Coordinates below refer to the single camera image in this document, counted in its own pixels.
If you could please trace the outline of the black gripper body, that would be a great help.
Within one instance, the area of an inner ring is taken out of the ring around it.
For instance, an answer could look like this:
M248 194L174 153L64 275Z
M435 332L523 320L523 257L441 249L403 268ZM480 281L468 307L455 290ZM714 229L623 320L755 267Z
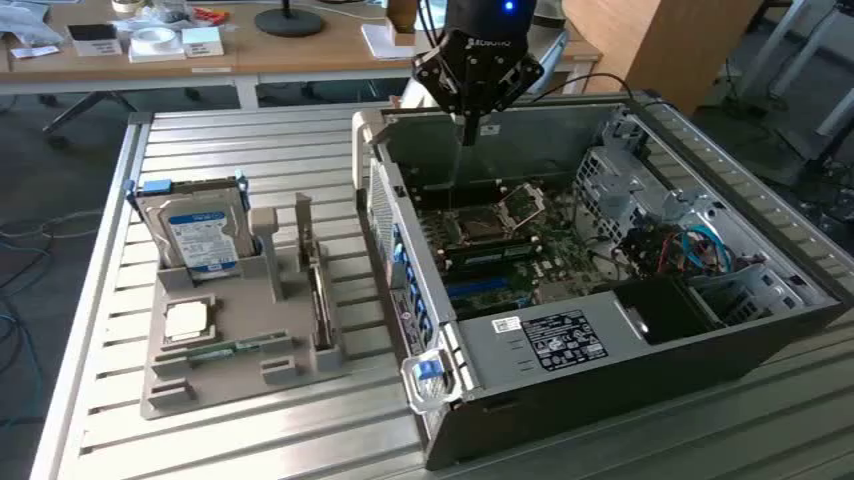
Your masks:
M533 1L451 1L447 3L443 58L469 108L469 65L493 56L519 58L528 52Z

